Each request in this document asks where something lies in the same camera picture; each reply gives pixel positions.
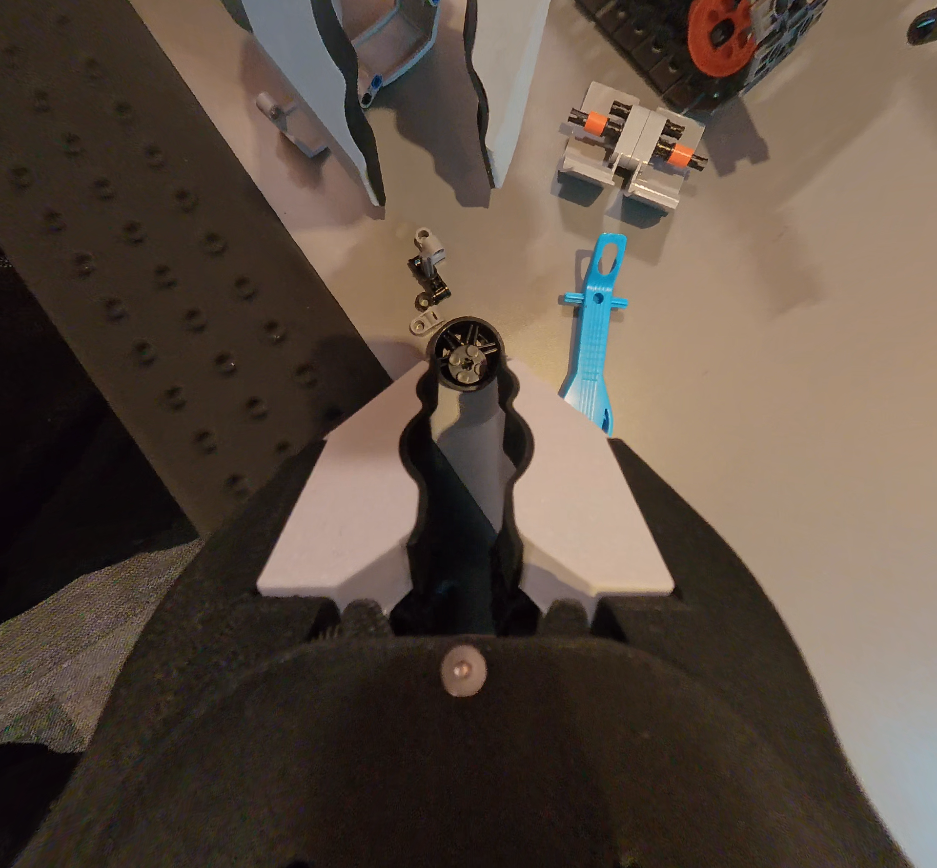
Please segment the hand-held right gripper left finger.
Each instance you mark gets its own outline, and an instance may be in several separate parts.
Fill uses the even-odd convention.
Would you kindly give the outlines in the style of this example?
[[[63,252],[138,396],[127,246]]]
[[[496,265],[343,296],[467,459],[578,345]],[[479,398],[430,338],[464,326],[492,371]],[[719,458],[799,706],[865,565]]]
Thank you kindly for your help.
[[[259,576],[262,595],[396,604],[411,590],[419,489],[399,447],[427,371],[419,362],[329,434]]]

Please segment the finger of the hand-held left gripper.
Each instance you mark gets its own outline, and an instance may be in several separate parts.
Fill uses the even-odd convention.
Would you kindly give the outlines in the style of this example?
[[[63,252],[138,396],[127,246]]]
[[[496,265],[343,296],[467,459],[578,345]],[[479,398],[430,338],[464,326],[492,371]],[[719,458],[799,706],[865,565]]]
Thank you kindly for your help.
[[[358,57],[334,0],[241,0],[257,40],[358,172],[370,201],[386,195],[374,132],[359,101]]]
[[[479,143],[493,189],[502,187],[518,142],[550,2],[466,3],[466,66],[477,97]]]

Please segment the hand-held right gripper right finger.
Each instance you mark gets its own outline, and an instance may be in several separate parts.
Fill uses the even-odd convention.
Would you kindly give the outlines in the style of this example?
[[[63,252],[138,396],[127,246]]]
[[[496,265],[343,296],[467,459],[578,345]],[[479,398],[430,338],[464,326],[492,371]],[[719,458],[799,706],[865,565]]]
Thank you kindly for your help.
[[[671,595],[675,582],[608,437],[530,369],[511,373],[519,383],[512,408],[533,452],[512,487],[522,552],[509,592],[537,606]]]

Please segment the grey curved panel blue stud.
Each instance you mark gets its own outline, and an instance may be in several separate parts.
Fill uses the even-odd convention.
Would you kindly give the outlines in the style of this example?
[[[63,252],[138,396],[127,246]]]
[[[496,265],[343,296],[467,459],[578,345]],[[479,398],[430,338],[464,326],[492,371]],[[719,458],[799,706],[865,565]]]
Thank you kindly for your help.
[[[392,8],[352,42],[361,107],[412,69],[433,47],[442,0],[393,0]]]

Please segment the black toy wheel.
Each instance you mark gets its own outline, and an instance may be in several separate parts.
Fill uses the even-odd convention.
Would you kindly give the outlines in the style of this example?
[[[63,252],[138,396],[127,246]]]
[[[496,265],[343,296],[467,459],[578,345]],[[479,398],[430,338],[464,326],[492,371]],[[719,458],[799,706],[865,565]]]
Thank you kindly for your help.
[[[474,386],[453,382],[446,370],[448,353],[462,344],[474,344],[486,355],[485,379]],[[440,386],[462,393],[479,392],[495,382],[504,359],[504,345],[498,332],[485,321],[472,316],[443,323],[428,344],[428,359]]]

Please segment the small grey black connector assembly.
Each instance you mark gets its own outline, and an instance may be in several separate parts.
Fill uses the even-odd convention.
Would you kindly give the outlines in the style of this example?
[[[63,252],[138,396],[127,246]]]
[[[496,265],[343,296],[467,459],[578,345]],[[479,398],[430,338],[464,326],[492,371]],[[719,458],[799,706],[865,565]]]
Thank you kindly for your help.
[[[412,335],[424,336],[443,323],[437,305],[451,296],[451,290],[439,274],[439,265],[446,259],[439,237],[428,227],[421,227],[416,230],[413,241],[417,252],[407,265],[422,286],[422,293],[416,297],[418,313],[411,320],[409,330]]]

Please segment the grey curved toy panel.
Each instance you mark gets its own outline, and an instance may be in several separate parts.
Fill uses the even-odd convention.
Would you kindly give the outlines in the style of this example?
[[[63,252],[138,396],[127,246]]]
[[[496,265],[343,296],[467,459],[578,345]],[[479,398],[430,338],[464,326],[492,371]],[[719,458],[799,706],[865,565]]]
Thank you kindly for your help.
[[[255,103],[282,136],[308,158],[315,159],[328,150],[327,133],[304,101],[294,97],[278,99],[267,92],[259,92]]]

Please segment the grey panel assembly orange bushes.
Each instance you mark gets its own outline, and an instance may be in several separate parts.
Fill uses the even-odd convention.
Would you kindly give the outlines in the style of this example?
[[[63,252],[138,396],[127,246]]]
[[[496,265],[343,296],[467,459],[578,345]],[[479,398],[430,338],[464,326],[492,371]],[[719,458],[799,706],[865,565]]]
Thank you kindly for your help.
[[[671,214],[693,171],[704,171],[703,123],[638,97],[591,82],[567,116],[559,167],[595,186],[620,186],[622,196]]]

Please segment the blue brick separator tool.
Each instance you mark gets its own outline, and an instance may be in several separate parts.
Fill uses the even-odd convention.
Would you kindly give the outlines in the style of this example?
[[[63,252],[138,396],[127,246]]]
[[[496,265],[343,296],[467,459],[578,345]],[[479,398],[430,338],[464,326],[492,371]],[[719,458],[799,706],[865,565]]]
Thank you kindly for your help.
[[[627,238],[622,233],[600,234],[582,287],[562,296],[564,305],[579,309],[579,318],[568,375],[559,396],[609,438],[614,430],[614,414],[604,382],[604,364],[612,312],[628,306],[626,299],[614,293],[626,246]]]

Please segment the black perforated panel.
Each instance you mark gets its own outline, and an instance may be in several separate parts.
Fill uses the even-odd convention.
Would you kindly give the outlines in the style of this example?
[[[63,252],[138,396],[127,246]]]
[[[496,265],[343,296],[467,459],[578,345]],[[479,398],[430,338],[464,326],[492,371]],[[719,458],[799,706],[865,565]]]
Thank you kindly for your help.
[[[1,0],[2,249],[201,534],[390,379],[128,0]]]

